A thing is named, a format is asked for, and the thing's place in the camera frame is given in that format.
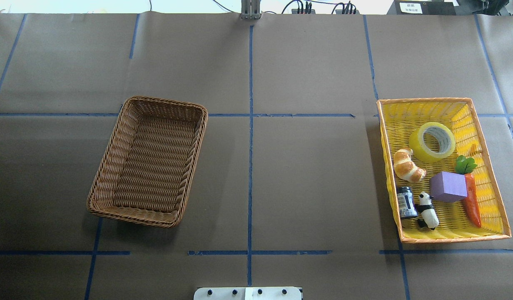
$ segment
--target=toy carrot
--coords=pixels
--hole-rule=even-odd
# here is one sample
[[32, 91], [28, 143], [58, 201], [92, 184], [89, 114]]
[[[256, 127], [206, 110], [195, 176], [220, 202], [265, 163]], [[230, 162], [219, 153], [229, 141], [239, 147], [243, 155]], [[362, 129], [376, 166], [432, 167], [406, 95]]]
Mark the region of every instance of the toy carrot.
[[468, 196], [462, 199], [462, 206], [468, 215], [469, 220], [480, 228], [481, 224], [481, 212], [479, 210], [479, 203], [477, 200], [477, 186], [475, 184], [475, 176], [471, 172], [477, 167], [473, 157], [466, 158], [464, 155], [460, 155], [456, 159], [455, 171], [458, 174], [464, 175], [466, 178], [466, 189], [468, 190]]

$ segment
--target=can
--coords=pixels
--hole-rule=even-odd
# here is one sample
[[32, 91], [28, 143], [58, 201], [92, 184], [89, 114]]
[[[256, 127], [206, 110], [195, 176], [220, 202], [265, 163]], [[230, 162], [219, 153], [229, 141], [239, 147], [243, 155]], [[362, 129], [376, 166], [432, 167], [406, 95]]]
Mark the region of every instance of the can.
[[399, 204], [399, 216], [402, 220], [418, 216], [418, 212], [414, 207], [412, 189], [409, 186], [397, 188], [397, 203]]

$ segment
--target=can label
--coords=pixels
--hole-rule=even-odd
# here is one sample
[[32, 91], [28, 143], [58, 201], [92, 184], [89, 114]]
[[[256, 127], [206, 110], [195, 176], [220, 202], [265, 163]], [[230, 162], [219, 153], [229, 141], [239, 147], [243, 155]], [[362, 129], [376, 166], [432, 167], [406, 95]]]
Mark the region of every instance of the can label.
[[411, 192], [401, 192], [397, 194], [397, 203], [399, 204], [399, 216], [401, 219], [415, 218], [418, 216]]

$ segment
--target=green leaf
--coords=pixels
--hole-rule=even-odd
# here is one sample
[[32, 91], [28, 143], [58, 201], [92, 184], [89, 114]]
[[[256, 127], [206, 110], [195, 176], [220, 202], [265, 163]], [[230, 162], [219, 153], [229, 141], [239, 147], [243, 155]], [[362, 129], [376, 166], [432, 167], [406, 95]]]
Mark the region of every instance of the green leaf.
[[455, 171], [458, 174], [467, 174], [473, 172], [477, 167], [475, 159], [473, 157], [466, 158], [464, 155], [460, 155], [456, 158]]

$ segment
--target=yellow basket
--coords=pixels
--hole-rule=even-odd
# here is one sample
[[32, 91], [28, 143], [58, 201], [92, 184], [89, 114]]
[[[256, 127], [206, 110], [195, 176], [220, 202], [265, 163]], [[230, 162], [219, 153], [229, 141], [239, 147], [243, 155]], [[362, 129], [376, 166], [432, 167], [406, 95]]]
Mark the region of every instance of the yellow basket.
[[[488, 149], [479, 118], [469, 98], [420, 98], [377, 101], [381, 119], [382, 148], [386, 163], [386, 184], [390, 194], [393, 218], [404, 243], [453, 243], [507, 239], [512, 236], [508, 218], [495, 180]], [[393, 154], [408, 147], [411, 133], [426, 122], [439, 122], [447, 126], [456, 140], [456, 148], [449, 157], [435, 163], [424, 163], [413, 157], [416, 165], [427, 171], [426, 178], [419, 183], [410, 183], [394, 176]], [[435, 139], [426, 144], [434, 149]], [[454, 172], [459, 155], [472, 156], [477, 163], [473, 171], [477, 183], [477, 199], [481, 211], [482, 227], [474, 226], [460, 201], [445, 203], [435, 201], [440, 225], [436, 230], [420, 228], [415, 219], [401, 220], [397, 203], [396, 186], [410, 186], [415, 199], [423, 190], [430, 190], [429, 180], [441, 171]]]

